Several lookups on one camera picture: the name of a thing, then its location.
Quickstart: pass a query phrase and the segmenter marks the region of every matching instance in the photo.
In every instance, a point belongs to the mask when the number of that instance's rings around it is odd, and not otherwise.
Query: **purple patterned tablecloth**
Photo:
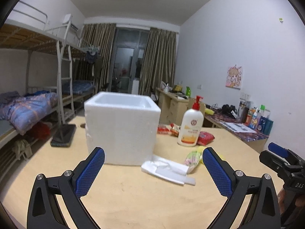
[[[210,121],[218,123],[218,124],[220,124],[220,122],[236,123],[235,119],[232,119],[232,118],[228,117],[227,115],[219,114],[217,112],[215,112],[214,115],[205,114],[204,118],[208,118]],[[233,132],[226,127],[223,127],[223,128],[225,128],[229,132],[235,134],[237,137],[239,137],[242,141],[245,141],[245,142],[269,138],[269,136],[267,136],[257,130],[255,130],[257,133],[249,133],[249,132]]]

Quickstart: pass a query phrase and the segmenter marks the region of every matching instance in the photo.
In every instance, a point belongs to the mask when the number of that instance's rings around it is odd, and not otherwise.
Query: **metal screw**
[[[43,174],[39,174],[36,178],[37,180],[41,180],[43,178]]]
[[[244,173],[241,170],[237,170],[235,173],[238,177],[242,177],[244,175]]]
[[[66,170],[63,174],[64,174],[65,177],[68,177],[72,174],[72,171]]]
[[[265,174],[264,177],[265,177],[267,180],[271,179],[271,176],[270,176],[269,174]]]

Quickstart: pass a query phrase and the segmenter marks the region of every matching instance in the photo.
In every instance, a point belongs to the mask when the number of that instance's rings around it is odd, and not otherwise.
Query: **pump nozzle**
[[[200,104],[199,104],[200,99],[203,99],[203,97],[199,96],[199,95],[196,95],[196,102],[193,104],[192,109],[195,109],[195,110],[200,109]]]

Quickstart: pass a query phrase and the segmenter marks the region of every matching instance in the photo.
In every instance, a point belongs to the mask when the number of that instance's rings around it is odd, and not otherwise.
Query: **bed ladder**
[[[65,124],[66,120],[69,119],[70,117],[75,115],[75,111],[74,111],[74,104],[73,104],[73,87],[72,87],[72,55],[71,55],[71,46],[68,45],[68,55],[69,58],[66,59],[63,57],[65,48],[66,48],[66,37],[68,35],[69,29],[71,26],[71,20],[69,20],[69,23],[66,25],[67,29],[64,35],[64,41],[62,42],[62,47],[60,49],[59,46],[59,40],[56,43],[56,49],[57,49],[57,59],[58,59],[58,73],[57,73],[57,93],[59,94],[59,109],[58,112],[60,112],[61,114],[61,120],[62,123]],[[69,77],[62,77],[61,75],[61,67],[62,67],[62,63],[64,62],[69,62],[70,63],[70,71],[69,71]],[[66,97],[63,98],[63,91],[62,91],[62,81],[63,80],[69,80],[70,81],[70,94]],[[72,113],[70,113],[69,115],[65,116],[64,110],[63,110],[63,106],[64,104],[70,101],[69,103],[71,103],[71,109],[72,109]]]

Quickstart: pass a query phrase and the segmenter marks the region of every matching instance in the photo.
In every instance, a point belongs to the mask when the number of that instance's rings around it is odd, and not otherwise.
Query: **glass door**
[[[116,30],[109,73],[111,92],[131,93],[139,80],[148,32],[136,29]]]

